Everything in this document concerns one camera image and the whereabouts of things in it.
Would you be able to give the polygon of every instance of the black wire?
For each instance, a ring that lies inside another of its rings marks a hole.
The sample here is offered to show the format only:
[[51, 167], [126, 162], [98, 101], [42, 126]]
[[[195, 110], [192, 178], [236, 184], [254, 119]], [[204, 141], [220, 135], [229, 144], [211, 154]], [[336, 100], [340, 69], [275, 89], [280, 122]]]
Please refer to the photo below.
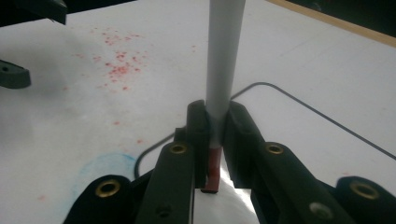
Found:
[[[320, 111], [316, 110], [314, 107], [304, 103], [303, 101], [299, 100], [298, 98], [296, 98], [295, 96], [291, 95], [290, 93], [280, 89], [278, 86], [268, 83], [268, 82], [255, 82], [253, 84], [248, 85], [247, 87], [245, 87], [244, 89], [242, 89], [241, 91], [237, 92], [236, 94], [234, 94], [231, 99], [235, 99], [236, 97], [242, 95], [243, 93], [245, 93], [246, 91], [251, 90], [253, 87], [256, 86], [268, 86], [268, 87], [272, 87], [274, 89], [276, 89], [277, 91], [280, 91], [281, 93], [283, 93], [284, 95], [288, 96], [290, 99], [292, 99], [293, 101], [299, 103], [300, 105], [303, 105], [304, 107], [308, 108], [309, 110], [311, 110], [312, 112], [318, 114], [319, 116], [323, 117], [324, 119], [328, 120], [329, 122], [331, 122], [332, 124], [336, 125], [337, 127], [341, 128], [342, 130], [346, 131], [347, 133], [352, 134], [353, 136], [355, 136], [356, 138], [360, 139], [362, 142], [366, 143], [367, 145], [375, 148], [376, 150], [378, 150], [379, 152], [382, 152], [383, 154], [389, 156], [390, 158], [394, 159], [396, 161], [396, 156], [394, 156], [393, 154], [387, 152], [384, 148], [377, 146], [376, 144], [374, 144], [373, 142], [369, 141], [368, 139], [362, 137], [361, 135], [354, 133], [352, 130], [348, 129], [346, 126], [340, 124], [339, 122], [335, 121], [334, 119], [329, 118], [328, 116], [326, 116], [325, 114], [321, 113]], [[152, 150], [154, 150], [155, 148], [159, 147], [160, 145], [164, 144], [165, 142], [167, 142], [168, 140], [170, 140], [172, 137], [174, 136], [174, 134], [170, 134], [168, 136], [166, 136], [163, 140], [161, 140], [160, 142], [156, 143], [155, 145], [153, 145], [152, 147], [149, 147], [148, 149], [144, 150], [142, 152], [142, 154], [139, 155], [139, 157], [136, 160], [136, 163], [134, 164], [134, 178], [138, 178], [140, 176], [139, 174], [139, 165], [141, 163], [141, 161], [143, 160], [143, 158], [149, 154]]]

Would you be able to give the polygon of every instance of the black bracket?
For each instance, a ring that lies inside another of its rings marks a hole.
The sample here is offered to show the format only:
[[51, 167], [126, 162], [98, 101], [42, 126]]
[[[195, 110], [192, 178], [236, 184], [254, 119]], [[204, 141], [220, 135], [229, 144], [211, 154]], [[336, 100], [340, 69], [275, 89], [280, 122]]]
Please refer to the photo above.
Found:
[[[176, 129], [153, 171], [133, 182], [114, 175], [93, 181], [64, 223], [192, 223], [194, 189], [207, 175], [208, 136], [204, 101], [194, 102], [187, 126]], [[290, 149], [265, 142], [238, 103], [230, 104], [223, 147], [231, 180], [251, 189], [260, 223], [396, 223], [393, 195], [357, 176], [341, 178], [335, 188], [320, 182]]]
[[21, 89], [31, 85], [29, 70], [0, 60], [0, 86]]

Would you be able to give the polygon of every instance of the red tip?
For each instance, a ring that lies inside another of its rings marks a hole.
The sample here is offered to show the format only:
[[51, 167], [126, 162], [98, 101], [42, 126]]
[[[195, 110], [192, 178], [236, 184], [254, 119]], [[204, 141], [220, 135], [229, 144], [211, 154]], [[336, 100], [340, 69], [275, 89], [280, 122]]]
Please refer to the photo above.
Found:
[[222, 147], [209, 149], [209, 174], [205, 188], [201, 189], [203, 193], [219, 192], [221, 151]]

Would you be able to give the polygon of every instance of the white cylinder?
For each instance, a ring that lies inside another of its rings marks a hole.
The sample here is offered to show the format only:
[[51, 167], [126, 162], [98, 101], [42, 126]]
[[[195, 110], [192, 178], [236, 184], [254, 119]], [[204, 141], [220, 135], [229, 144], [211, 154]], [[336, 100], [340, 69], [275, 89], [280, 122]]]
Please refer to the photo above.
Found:
[[210, 148], [222, 144], [244, 7], [245, 0], [210, 0], [205, 102], [211, 126]]

